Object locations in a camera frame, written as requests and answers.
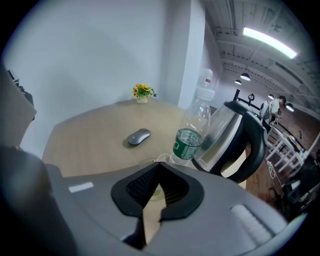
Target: kettle handle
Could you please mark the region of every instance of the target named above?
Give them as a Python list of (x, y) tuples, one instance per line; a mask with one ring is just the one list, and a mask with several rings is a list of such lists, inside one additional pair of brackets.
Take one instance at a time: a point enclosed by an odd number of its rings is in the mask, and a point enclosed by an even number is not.
[(243, 115), (243, 130), (251, 144), (250, 155), (244, 160), (238, 171), (228, 179), (241, 183), (248, 179), (258, 169), (266, 154), (267, 131), (254, 113), (247, 111)]

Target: white wall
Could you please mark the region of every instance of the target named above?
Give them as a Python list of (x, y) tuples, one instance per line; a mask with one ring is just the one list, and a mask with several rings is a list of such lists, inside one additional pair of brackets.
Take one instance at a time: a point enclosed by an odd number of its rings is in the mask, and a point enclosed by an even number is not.
[(2, 55), (37, 110), (21, 147), (41, 157), (57, 123), (128, 100), (137, 83), (157, 92), (168, 9), (165, 0), (40, 2)]
[(197, 86), (206, 14), (200, 0), (174, 1), (171, 11), (166, 84), (161, 93), (168, 103), (187, 108)]
[(200, 0), (191, 0), (187, 53), (178, 106), (188, 108), (197, 87), (204, 47), (206, 13)]
[[(211, 102), (211, 106), (219, 109), (224, 104), (224, 102), (232, 101), (237, 89), (240, 90), (239, 97), (244, 99), (245, 101), (248, 101), (248, 96), (253, 93), (254, 101), (252, 101), (251, 103), (258, 108), (264, 101), (270, 100), (268, 98), (268, 91), (262, 90), (261, 85), (256, 84), (255, 81), (245, 81), (242, 79), (242, 85), (238, 85), (235, 83), (236, 79), (239, 79), (237, 73), (233, 73), (225, 69), (223, 70), (222, 77)], [(253, 107), (251, 107), (251, 109), (255, 113), (259, 113), (257, 109)]]
[(218, 44), (208, 23), (205, 23), (201, 68), (212, 70), (211, 87), (215, 90), (220, 82), (223, 67)]
[(166, 65), (166, 83), (160, 92), (166, 102), (177, 106), (188, 51), (191, 0), (173, 1), (171, 15), (171, 33), (167, 45), (169, 53)]

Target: electric kettle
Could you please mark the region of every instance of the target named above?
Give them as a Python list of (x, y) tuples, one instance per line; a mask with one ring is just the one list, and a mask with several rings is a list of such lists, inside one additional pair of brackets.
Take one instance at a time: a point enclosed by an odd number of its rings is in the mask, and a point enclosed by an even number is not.
[(198, 170), (220, 175), (251, 144), (250, 155), (228, 177), (236, 183), (249, 178), (262, 163), (267, 146), (266, 129), (250, 107), (240, 101), (225, 102), (211, 117), (209, 130), (192, 159)]

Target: gray mouse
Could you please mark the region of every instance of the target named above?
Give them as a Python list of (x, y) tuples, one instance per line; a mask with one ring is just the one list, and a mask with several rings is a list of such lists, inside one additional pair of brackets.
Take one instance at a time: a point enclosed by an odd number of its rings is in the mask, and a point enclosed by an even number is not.
[(129, 135), (127, 138), (127, 141), (131, 145), (139, 145), (150, 135), (151, 135), (151, 132), (148, 129), (139, 129), (136, 132)]

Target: person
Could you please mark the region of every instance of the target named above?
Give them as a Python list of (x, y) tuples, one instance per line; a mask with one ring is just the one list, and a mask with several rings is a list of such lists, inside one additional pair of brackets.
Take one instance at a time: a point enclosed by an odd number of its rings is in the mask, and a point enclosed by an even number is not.
[(274, 123), (276, 118), (280, 118), (279, 110), (280, 107), (286, 105), (287, 99), (285, 96), (281, 95), (272, 101), (265, 101), (260, 108), (260, 117), (262, 118), (262, 124), (269, 132), (270, 125)]

